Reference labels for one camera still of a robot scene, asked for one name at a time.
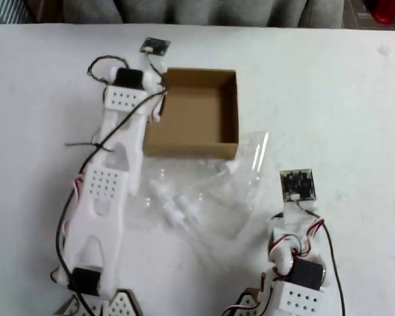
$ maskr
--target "robot part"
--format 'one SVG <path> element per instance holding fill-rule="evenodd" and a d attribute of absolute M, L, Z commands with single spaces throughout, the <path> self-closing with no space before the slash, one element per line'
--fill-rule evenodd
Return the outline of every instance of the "robot part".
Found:
<path fill-rule="evenodd" d="M 87 165 L 85 175 L 81 174 L 84 184 L 65 232 L 63 250 L 77 289 L 108 299 L 117 290 L 123 213 L 129 197 L 138 191 L 147 120 L 159 119 L 164 92 L 161 77 L 152 70 L 113 68 L 110 77 L 99 141 L 133 114 L 105 142 L 108 150 L 99 150 Z M 72 289 L 62 267 L 57 282 Z"/>

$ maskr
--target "white table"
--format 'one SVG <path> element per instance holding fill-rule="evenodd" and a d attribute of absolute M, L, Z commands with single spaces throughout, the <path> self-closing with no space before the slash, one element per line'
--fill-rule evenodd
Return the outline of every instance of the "white table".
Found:
<path fill-rule="evenodd" d="M 282 207 L 279 170 L 312 168 L 348 315 L 395 315 L 395 32 L 152 25 L 0 26 L 0 315 L 49 315 L 68 297 L 48 273 L 89 152 L 63 144 L 101 119 L 86 68 L 104 54 L 135 66 L 147 36 L 172 41 L 170 66 L 237 70 L 240 132 L 271 135 L 266 213 Z M 255 217 L 244 235 L 263 227 Z M 265 242 L 237 242 L 236 268 L 215 274 L 173 231 L 132 229 L 120 283 L 146 315 L 218 315 L 257 286 Z M 340 315 L 335 284 L 325 315 Z"/>

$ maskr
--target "black wire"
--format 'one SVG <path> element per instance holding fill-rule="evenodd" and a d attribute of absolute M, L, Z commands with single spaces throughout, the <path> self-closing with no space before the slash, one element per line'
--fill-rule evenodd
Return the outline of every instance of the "black wire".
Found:
<path fill-rule="evenodd" d="M 236 313 L 237 311 L 253 311 L 254 309 L 257 309 L 258 307 L 259 307 L 259 305 L 261 305 L 260 304 L 260 302 L 258 302 L 256 305 L 254 305 L 253 307 L 249 307 L 249 308 L 247 308 L 247 307 L 231 307 L 231 308 L 228 308 L 228 309 L 226 309 L 225 311 L 223 311 L 223 313 L 222 313 L 222 315 L 221 316 L 224 316 L 224 315 L 226 315 L 226 313 L 227 312 L 230 312 L 229 313 L 229 315 L 231 314 L 231 313 Z"/>
<path fill-rule="evenodd" d="M 271 302 L 271 298 L 272 298 L 272 293 L 273 292 L 274 292 L 274 288 L 271 286 L 271 289 L 269 290 L 268 301 L 266 302 L 265 308 L 263 309 L 262 313 L 259 314 L 259 316 L 262 316 L 263 314 L 266 313 L 266 310 L 268 309 L 269 303 Z"/>
<path fill-rule="evenodd" d="M 308 209 L 304 209 L 303 207 L 300 206 L 300 204 L 298 202 L 296 202 L 297 205 L 299 206 L 300 209 L 302 209 L 303 211 L 305 211 L 307 214 L 314 216 L 318 219 L 320 219 L 321 217 L 318 216 L 318 214 L 309 211 Z M 341 300 L 341 310 L 342 310 L 342 316 L 345 316 L 345 299 L 344 299 L 344 291 L 342 290 L 342 285 L 341 285 L 341 280 L 338 274 L 338 267 L 336 266 L 336 260 L 335 260 L 335 254 L 334 254 L 334 246 L 332 244 L 332 238 L 330 237 L 330 233 L 329 230 L 325 224 L 325 222 L 323 222 L 322 224 L 323 229 L 325 230 L 326 234 L 327 234 L 327 238 L 328 238 L 328 243 L 329 243 L 329 250 L 330 250 L 330 258 L 332 259 L 332 265 L 334 267 L 334 273 L 335 273 L 335 279 L 336 279 L 336 283 L 338 285 L 338 291 L 340 292 L 340 300 Z"/>
<path fill-rule="evenodd" d="M 163 74 L 161 74 L 159 72 L 159 70 L 157 69 L 157 67 L 155 67 L 155 65 L 152 63 L 152 60 L 151 60 L 151 57 L 149 56 L 149 53 L 146 53 L 145 55 L 147 57 L 147 60 L 149 61 L 149 64 L 151 65 L 151 68 L 153 69 L 153 71 L 155 71 L 159 75 L 159 77 L 161 78 L 161 85 L 167 91 L 168 87 L 167 87 L 167 83 L 165 82 Z M 163 114 L 164 108 L 165 108 L 165 95 L 164 95 L 163 101 L 161 103 L 161 108 L 159 110 L 159 115 L 160 116 Z"/>
<path fill-rule="evenodd" d="M 151 94 L 150 96 L 146 97 L 142 102 L 140 102 L 132 111 L 130 111 L 126 117 L 104 138 L 104 140 L 102 142 L 99 143 L 99 146 L 97 146 L 97 148 L 86 158 L 86 160 L 82 163 L 82 166 L 80 167 L 79 173 L 81 174 L 83 173 L 84 169 L 86 168 L 86 165 L 91 161 L 91 159 L 97 154 L 98 151 L 100 151 L 104 144 L 108 141 L 108 139 L 111 138 L 111 136 L 113 136 L 117 130 L 119 130 L 121 128 L 121 126 L 123 126 L 124 124 L 126 124 L 126 122 L 130 119 L 130 117 L 132 117 L 132 115 L 146 102 L 148 102 L 150 99 L 152 99 L 153 97 L 157 96 L 157 95 L 164 95 L 166 92 L 166 90 L 163 90 L 161 92 L 157 92 L 155 94 Z M 74 195 L 74 189 L 72 189 L 72 191 L 69 194 L 69 197 L 66 200 L 65 206 L 63 207 L 63 211 L 61 212 L 60 215 L 60 219 L 59 219 L 59 223 L 57 225 L 57 231 L 56 231 L 56 235 L 55 235 L 55 249 L 57 252 L 57 257 L 59 258 L 59 261 L 61 263 L 61 266 L 63 268 L 63 270 L 65 270 L 65 273 L 67 275 L 69 284 L 72 285 L 74 292 L 76 293 L 76 295 L 78 296 L 79 302 L 84 306 L 86 312 L 90 315 L 90 316 L 95 316 L 93 314 L 93 311 L 91 310 L 91 308 L 88 306 L 88 304 L 86 303 L 82 293 L 79 291 L 76 282 L 73 279 L 72 273 L 69 271 L 65 260 L 63 259 L 63 255 L 61 253 L 61 249 L 60 249 L 60 233 L 61 233 L 61 228 L 63 226 L 63 222 L 65 220 L 66 217 L 66 213 L 68 211 L 68 207 L 72 201 Z"/>
<path fill-rule="evenodd" d="M 56 279 L 55 279 L 55 277 L 54 277 L 54 273 L 56 273 L 58 270 L 59 270 L 59 267 L 55 268 L 54 270 L 52 270 L 52 271 L 50 272 L 50 279 L 51 279 L 54 283 L 57 283 L 57 281 L 56 281 Z"/>
<path fill-rule="evenodd" d="M 96 148 L 101 148 L 102 150 L 108 151 L 109 153 L 112 153 L 114 150 L 112 149 L 107 149 L 105 147 L 101 147 L 98 143 L 88 143 L 88 142 L 80 142 L 80 143 L 66 143 L 66 147 L 74 147 L 74 146 L 95 146 Z"/>
<path fill-rule="evenodd" d="M 325 223 L 322 224 L 322 227 L 323 227 L 323 229 L 325 229 L 325 232 L 327 233 L 327 238 L 328 238 L 328 242 L 329 242 L 330 257 L 332 258 L 332 264 L 334 266 L 336 283 L 338 284 L 338 290 L 340 292 L 342 316 L 345 316 L 344 292 L 342 291 L 341 281 L 340 281 L 340 277 L 338 275 L 338 268 L 336 267 L 334 247 L 332 245 L 332 238 L 330 237 L 329 230 L 328 230 L 327 226 L 325 225 Z"/>
<path fill-rule="evenodd" d="M 99 61 L 102 61 L 103 59 L 115 59 L 117 61 L 121 61 L 125 65 L 126 68 L 129 68 L 129 64 L 127 63 L 126 59 L 119 57 L 119 56 L 105 55 L 105 56 L 100 56 L 100 57 L 95 58 L 95 60 L 88 67 L 87 74 L 88 74 L 88 76 L 91 76 L 93 79 L 95 79 L 99 82 L 103 82 L 104 84 L 110 84 L 110 82 L 105 78 L 98 78 L 92 72 L 92 68 L 95 66 L 95 64 L 98 63 Z"/>
<path fill-rule="evenodd" d="M 79 299 L 76 297 L 76 295 L 73 295 L 74 300 L 76 300 L 76 309 L 70 313 L 70 314 L 58 314 L 57 316 L 75 316 L 80 309 L 80 304 L 79 304 Z"/>

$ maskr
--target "cable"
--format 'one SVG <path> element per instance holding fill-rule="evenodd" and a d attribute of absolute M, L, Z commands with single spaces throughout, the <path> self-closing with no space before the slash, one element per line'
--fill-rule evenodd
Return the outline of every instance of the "cable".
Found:
<path fill-rule="evenodd" d="M 269 290 L 269 297 L 268 297 L 268 301 L 266 302 L 265 308 L 263 309 L 262 313 L 260 313 L 258 316 L 262 316 L 263 314 L 266 313 L 266 310 L 269 307 L 269 303 L 271 302 L 271 298 L 272 298 L 272 294 L 274 292 L 274 288 L 273 286 L 271 286 L 271 289 Z"/>
<path fill-rule="evenodd" d="M 314 216 L 314 217 L 316 217 L 318 219 L 321 218 L 320 216 L 318 216 L 318 214 L 315 214 L 314 212 L 309 211 L 308 209 L 304 209 L 303 207 L 301 207 L 298 202 L 297 202 L 297 204 L 307 214 L 309 214 L 311 216 Z M 336 283 L 338 285 L 338 291 L 340 292 L 342 316 L 345 316 L 346 312 L 345 312 L 344 291 L 342 290 L 341 280 L 340 280 L 340 277 L 339 277 L 339 274 L 338 274 L 338 267 L 336 266 L 336 260 L 335 260 L 335 254 L 334 254 L 334 246 L 332 244 L 332 238 L 330 237 L 330 233 L 329 233 L 329 230 L 328 230 L 325 222 L 322 223 L 322 227 L 325 230 L 325 233 L 326 233 L 327 238 L 328 238 L 329 250 L 330 250 L 330 258 L 332 259 L 332 265 L 334 267 L 335 279 L 336 279 Z"/>
<path fill-rule="evenodd" d="M 301 253 L 303 251 L 303 246 L 302 246 L 302 241 L 300 238 L 298 238 L 297 235 L 295 234 L 284 234 L 282 237 L 280 237 L 276 242 L 273 242 L 271 244 L 271 247 L 268 247 L 268 255 L 274 250 L 275 247 L 277 247 L 283 240 L 287 240 L 287 237 L 294 237 L 297 241 L 298 244 L 300 245 L 300 251 L 298 253 Z"/>
<path fill-rule="evenodd" d="M 88 71 L 87 74 L 88 76 L 91 76 L 93 79 L 99 81 L 99 82 L 103 82 L 104 84 L 110 84 L 110 82 L 105 79 L 105 78 L 98 78 L 96 75 L 93 74 L 92 69 L 95 66 L 96 63 L 98 63 L 99 61 L 102 61 L 103 59 L 115 59 L 117 61 L 121 61 L 124 66 L 129 69 L 129 64 L 127 63 L 126 59 L 119 57 L 119 56 L 113 56 L 113 55 L 105 55 L 105 56 L 100 56 L 97 57 L 93 60 L 93 62 L 90 64 L 90 66 L 88 67 Z"/>
<path fill-rule="evenodd" d="M 55 277 L 54 277 L 54 273 L 56 273 L 58 270 L 59 270 L 59 267 L 55 268 L 54 270 L 52 270 L 52 271 L 50 272 L 50 279 L 51 279 L 54 283 L 57 283 L 57 280 L 56 280 Z"/>
<path fill-rule="evenodd" d="M 105 151 L 108 151 L 109 153 L 112 153 L 112 149 L 107 149 L 105 147 L 100 146 L 98 143 L 93 143 L 93 142 L 80 142 L 80 143 L 66 143 L 66 147 L 74 147 L 74 146 L 95 146 L 96 148 L 102 148 Z"/>
<path fill-rule="evenodd" d="M 92 160 L 92 158 L 97 154 L 97 152 L 99 150 L 101 150 L 104 146 L 104 144 L 108 141 L 108 139 L 111 138 L 111 136 L 113 136 L 117 130 L 119 130 L 121 128 L 121 126 L 123 126 L 124 124 L 126 124 L 126 122 L 130 119 L 130 117 L 132 117 L 132 115 L 146 102 L 148 102 L 150 99 L 154 98 L 157 95 L 163 95 L 165 94 L 166 90 L 163 90 L 161 92 L 157 92 L 154 94 L 149 95 L 148 97 L 146 97 L 143 101 L 141 101 L 132 111 L 130 111 L 126 117 L 104 138 L 104 140 L 102 142 L 100 142 L 97 146 L 97 148 L 85 159 L 85 161 L 82 163 L 82 166 L 80 167 L 80 170 L 78 172 L 78 174 L 82 174 L 84 172 L 84 169 L 86 168 L 87 164 Z M 59 223 L 57 225 L 57 232 L 55 235 L 55 248 L 56 248 L 56 252 L 57 252 L 57 257 L 59 258 L 59 261 L 61 263 L 62 268 L 65 270 L 65 273 L 67 275 L 69 284 L 72 285 L 74 292 L 76 293 L 76 295 L 78 296 L 79 302 L 84 306 L 86 312 L 90 315 L 90 316 L 95 316 L 93 314 L 93 311 L 91 310 L 91 308 L 88 306 L 88 304 L 86 303 L 82 293 L 79 291 L 73 277 L 72 277 L 72 273 L 69 271 L 65 260 L 63 259 L 63 255 L 61 253 L 61 249 L 60 249 L 60 237 L 61 237 L 61 228 L 64 222 L 64 219 L 66 217 L 66 213 L 68 211 L 68 207 L 72 201 L 74 195 L 74 189 L 72 189 L 72 191 L 70 192 L 65 206 L 63 207 L 63 211 L 60 215 L 60 219 L 59 219 Z"/>
<path fill-rule="evenodd" d="M 159 70 L 157 69 L 157 67 L 155 67 L 155 65 L 152 63 L 151 57 L 149 57 L 149 53 L 148 52 L 145 53 L 145 56 L 146 56 L 147 60 L 149 61 L 149 64 L 151 65 L 151 68 L 153 69 L 153 71 L 155 71 L 161 77 L 161 83 L 165 87 L 165 80 L 164 80 L 163 74 L 161 74 L 159 72 Z"/>
<path fill-rule="evenodd" d="M 76 300 L 76 309 L 70 314 L 58 314 L 56 316 L 74 316 L 75 314 L 77 314 L 79 312 L 79 308 L 80 308 L 79 300 L 76 297 L 76 295 L 73 295 L 73 298 Z"/>
<path fill-rule="evenodd" d="M 260 303 L 257 303 L 255 306 L 246 306 L 246 305 L 230 305 L 228 306 L 223 313 L 221 314 L 221 316 L 225 316 L 227 312 L 231 312 L 231 311 L 238 311 L 238 310 L 246 310 L 246 311 L 251 311 L 253 309 L 257 309 L 259 307 L 259 305 L 261 305 Z"/>
<path fill-rule="evenodd" d="M 161 78 L 161 85 L 162 85 L 162 86 L 164 87 L 164 89 L 167 91 L 168 88 L 167 88 L 167 84 L 166 84 L 166 82 L 165 82 L 165 79 L 164 79 L 163 74 L 161 74 L 161 72 L 158 71 L 157 67 L 155 67 L 155 65 L 152 63 L 151 57 L 149 56 L 149 52 L 146 52 L 146 53 L 145 53 L 145 56 L 146 56 L 146 58 L 147 58 L 149 64 L 151 65 L 151 68 L 153 69 L 153 71 L 155 71 L 155 72 L 159 75 L 159 77 Z M 159 115 L 162 115 L 162 114 L 163 114 L 164 107 L 165 107 L 165 95 L 163 96 L 163 99 L 162 99 L 162 102 L 161 102 L 161 108 L 160 108 L 160 110 L 159 110 Z"/>

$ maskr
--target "brown cardboard box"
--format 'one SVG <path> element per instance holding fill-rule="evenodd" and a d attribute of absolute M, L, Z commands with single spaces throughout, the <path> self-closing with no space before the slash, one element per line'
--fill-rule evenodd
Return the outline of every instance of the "brown cardboard box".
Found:
<path fill-rule="evenodd" d="M 238 146 L 233 70 L 170 68 L 161 122 L 148 124 L 148 156 L 233 159 Z"/>

